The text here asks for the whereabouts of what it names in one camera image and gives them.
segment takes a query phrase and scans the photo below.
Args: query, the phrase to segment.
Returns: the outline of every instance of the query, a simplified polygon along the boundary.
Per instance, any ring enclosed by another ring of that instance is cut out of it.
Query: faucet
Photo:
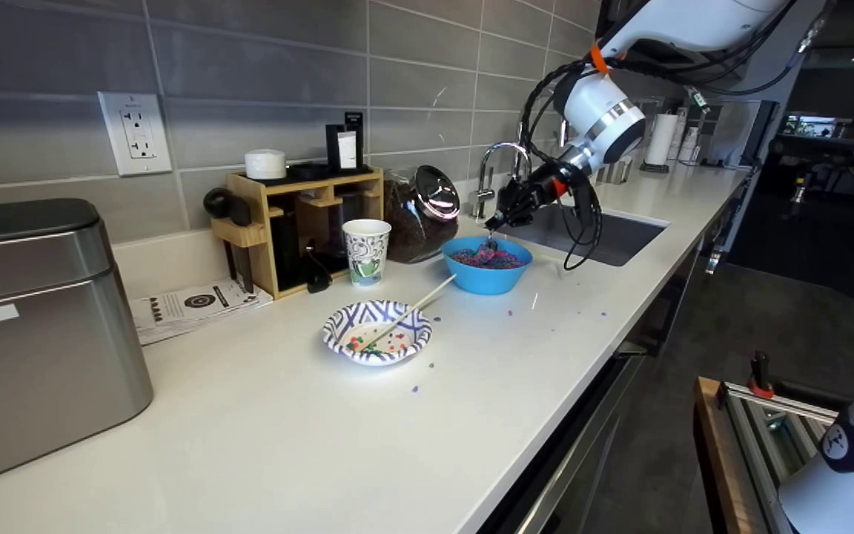
[[[505,148],[517,151],[511,182],[523,182],[523,167],[527,162],[527,148],[520,143],[493,143],[480,161],[480,183],[477,183],[477,217],[480,220],[487,220],[487,203],[495,200],[490,158],[505,151]]]

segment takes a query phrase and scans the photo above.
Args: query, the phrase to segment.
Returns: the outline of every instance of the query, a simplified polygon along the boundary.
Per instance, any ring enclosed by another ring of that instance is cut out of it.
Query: bowl
[[[419,355],[429,342],[429,323],[398,299],[366,299],[336,311],[321,342],[355,364],[385,367]]]
[[[490,296],[511,294],[535,262],[523,244],[487,235],[453,237],[441,256],[459,292]]]

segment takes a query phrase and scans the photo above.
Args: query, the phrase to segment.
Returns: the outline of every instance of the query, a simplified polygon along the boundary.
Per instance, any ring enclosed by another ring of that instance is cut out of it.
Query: blue bowl
[[[507,253],[511,259],[517,259],[517,268],[477,268],[477,263],[462,263],[458,262],[458,256],[468,253],[480,253],[487,244],[495,244],[501,253]],[[517,244],[517,241],[505,241],[505,237],[453,237],[441,246],[446,263],[449,271],[458,275],[453,284],[462,289],[466,294],[511,294],[517,289],[517,283],[523,278],[523,274],[527,271],[527,263],[535,262],[535,256]]]

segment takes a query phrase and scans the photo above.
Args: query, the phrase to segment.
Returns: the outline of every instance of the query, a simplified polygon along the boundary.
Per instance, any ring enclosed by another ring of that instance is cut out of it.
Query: electrical outlet
[[[168,171],[158,94],[97,91],[120,176]]]

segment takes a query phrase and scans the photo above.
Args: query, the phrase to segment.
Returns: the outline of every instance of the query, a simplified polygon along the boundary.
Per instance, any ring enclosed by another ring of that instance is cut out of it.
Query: patterned plate
[[[385,364],[412,360],[415,354],[421,354],[426,339],[429,339],[426,317],[406,314],[406,306],[398,299],[352,302],[342,308],[339,314],[332,314],[327,327],[321,329],[321,342],[332,354],[342,354],[351,361],[370,364],[370,367],[385,367]]]

